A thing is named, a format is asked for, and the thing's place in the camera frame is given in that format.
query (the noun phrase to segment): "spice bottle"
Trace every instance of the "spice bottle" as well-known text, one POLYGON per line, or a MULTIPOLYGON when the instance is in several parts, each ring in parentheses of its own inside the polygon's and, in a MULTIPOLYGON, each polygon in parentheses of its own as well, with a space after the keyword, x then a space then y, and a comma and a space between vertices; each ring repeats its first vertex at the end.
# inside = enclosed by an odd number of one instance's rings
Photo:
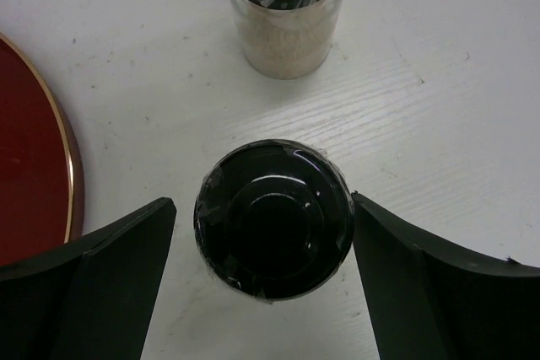
POLYGON ((300 78, 326 59, 342 0, 231 0, 240 44, 259 72, 300 78))
POLYGON ((276 301, 321 286, 353 240, 354 206, 339 170, 297 142, 266 140, 225 156, 202 183, 197 245, 232 288, 276 301))

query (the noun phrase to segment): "white wooden surface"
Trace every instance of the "white wooden surface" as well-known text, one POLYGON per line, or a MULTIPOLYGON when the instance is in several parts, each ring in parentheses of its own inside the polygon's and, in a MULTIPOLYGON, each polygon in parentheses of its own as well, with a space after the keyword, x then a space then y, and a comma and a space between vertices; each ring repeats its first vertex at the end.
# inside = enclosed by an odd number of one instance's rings
POLYGON ((540 0, 345 0, 331 55, 295 82, 245 63, 227 0, 0 0, 0 30, 71 116, 86 232, 175 200, 143 359, 378 358, 351 255, 318 291, 274 305, 227 290, 199 258, 202 177, 264 137, 325 148, 351 188, 407 220, 540 266, 540 0))

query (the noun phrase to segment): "gold rim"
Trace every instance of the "gold rim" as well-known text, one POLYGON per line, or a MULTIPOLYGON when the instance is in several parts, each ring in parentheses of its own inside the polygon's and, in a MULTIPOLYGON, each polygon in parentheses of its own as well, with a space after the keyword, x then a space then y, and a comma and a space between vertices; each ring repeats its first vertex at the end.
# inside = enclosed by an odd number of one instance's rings
POLYGON ((52 108, 55 118, 57 119, 58 130, 60 130, 60 137, 62 138, 62 144, 64 147, 64 155, 66 157, 66 166, 67 166, 67 188, 69 190, 67 197, 67 224, 66 224, 66 234, 64 235, 64 243, 69 241, 69 236, 71 235, 72 221, 73 221, 73 200, 75 194, 75 184, 74 184, 74 175, 73 175, 73 159, 71 155, 71 150, 69 149, 68 142, 68 133, 66 131, 65 123, 62 119, 62 114, 58 108, 57 102, 54 99, 51 91, 47 87, 45 80, 41 77, 40 73, 37 72, 32 62, 26 57, 26 55, 13 43, 8 37, 0 33, 0 40, 5 42, 20 59, 26 64, 28 69, 32 72, 38 84, 41 86, 43 93, 49 101, 49 105, 52 108))

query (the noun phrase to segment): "white powder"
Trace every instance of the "white powder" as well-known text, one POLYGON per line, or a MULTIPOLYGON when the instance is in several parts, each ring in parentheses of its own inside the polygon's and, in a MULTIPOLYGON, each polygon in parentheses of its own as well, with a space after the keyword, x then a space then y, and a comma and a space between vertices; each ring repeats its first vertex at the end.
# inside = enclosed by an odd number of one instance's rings
POLYGON ((231 1, 242 50, 257 71, 271 78, 300 78, 327 58, 342 0, 320 0, 292 10, 231 1))

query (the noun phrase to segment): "red plate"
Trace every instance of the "red plate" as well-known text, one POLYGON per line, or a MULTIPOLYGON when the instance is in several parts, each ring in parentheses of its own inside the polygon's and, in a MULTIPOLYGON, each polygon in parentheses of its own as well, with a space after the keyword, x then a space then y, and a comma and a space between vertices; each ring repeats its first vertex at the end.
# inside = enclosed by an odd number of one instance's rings
POLYGON ((0 266, 80 236, 83 172, 62 108, 0 34, 0 266))

